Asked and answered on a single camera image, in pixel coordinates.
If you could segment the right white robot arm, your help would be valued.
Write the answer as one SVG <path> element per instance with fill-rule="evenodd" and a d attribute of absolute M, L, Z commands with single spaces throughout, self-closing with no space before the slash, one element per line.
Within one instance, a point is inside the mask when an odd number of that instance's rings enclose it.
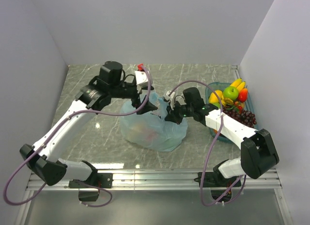
<path fill-rule="evenodd" d="M 211 129 L 220 131 L 241 151 L 240 157 L 228 159 L 213 168 L 212 184 L 224 186 L 232 177 L 247 175 L 252 179 L 279 163 L 279 156 L 271 134 L 265 130 L 247 127 L 220 111 L 214 104 L 206 104 L 195 87 L 183 91 L 184 101 L 176 101 L 174 92 L 167 91 L 164 100 L 168 102 L 166 121 L 180 124 L 184 118 L 195 121 Z"/>

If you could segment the light blue plastic bag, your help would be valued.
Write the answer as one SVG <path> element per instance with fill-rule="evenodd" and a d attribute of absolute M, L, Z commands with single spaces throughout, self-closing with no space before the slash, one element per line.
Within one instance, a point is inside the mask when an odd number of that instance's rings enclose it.
<path fill-rule="evenodd" d="M 141 115 L 120 117 L 121 134 L 127 141 L 147 149 L 173 151 L 187 134 L 187 120 L 183 119 L 180 124 L 165 121 L 168 103 L 155 92 L 151 92 L 149 101 L 158 109 Z"/>

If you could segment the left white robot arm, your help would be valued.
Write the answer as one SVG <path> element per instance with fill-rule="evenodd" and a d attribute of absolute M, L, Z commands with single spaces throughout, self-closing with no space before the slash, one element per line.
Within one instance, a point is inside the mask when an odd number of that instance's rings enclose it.
<path fill-rule="evenodd" d="M 150 93 L 154 89 L 149 70 L 139 65 L 133 77 L 132 82 L 126 82 L 122 64 L 105 62 L 99 75 L 81 88 L 51 130 L 33 145 L 21 147 L 20 154 L 28 168 L 48 186 L 61 180 L 81 181 L 86 187 L 97 186 L 98 170 L 92 164 L 62 160 L 61 155 L 77 132 L 96 115 L 102 114 L 112 99 L 130 99 L 137 115 L 157 109 L 149 102 L 148 94 L 140 98 L 142 90 Z"/>

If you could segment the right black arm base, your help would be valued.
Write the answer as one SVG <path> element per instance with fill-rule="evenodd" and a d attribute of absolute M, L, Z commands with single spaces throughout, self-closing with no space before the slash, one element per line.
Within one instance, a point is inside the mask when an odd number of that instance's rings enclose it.
<path fill-rule="evenodd" d="M 202 172 L 198 172 L 198 176 L 194 179 L 195 182 L 201 185 Z M 232 177 L 226 179 L 221 177 L 219 174 L 215 172 L 206 172 L 203 179 L 203 188 L 225 188 L 223 190 L 211 190 L 211 197 L 214 200 L 217 200 L 225 190 L 232 185 L 237 180 L 237 177 Z M 241 187 L 241 180 L 237 181 L 237 183 L 233 187 Z M 223 202 L 229 202 L 232 199 L 232 190 L 230 189 L 223 197 Z"/>

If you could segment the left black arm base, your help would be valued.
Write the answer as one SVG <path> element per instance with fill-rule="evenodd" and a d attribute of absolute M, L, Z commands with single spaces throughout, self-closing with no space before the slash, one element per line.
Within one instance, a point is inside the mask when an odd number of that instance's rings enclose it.
<path fill-rule="evenodd" d="M 112 173 L 92 174 L 87 180 L 69 181 L 69 189 L 78 189 L 78 198 L 81 202 L 95 202 L 99 198 L 98 188 L 110 189 L 112 187 Z"/>

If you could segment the yellow fake mango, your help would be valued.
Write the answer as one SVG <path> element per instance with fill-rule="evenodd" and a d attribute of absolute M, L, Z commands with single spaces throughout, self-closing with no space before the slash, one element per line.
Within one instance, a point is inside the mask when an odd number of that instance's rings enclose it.
<path fill-rule="evenodd" d="M 216 90 L 212 92 L 209 96 L 209 103 L 219 103 L 222 99 L 223 92 L 221 90 Z"/>

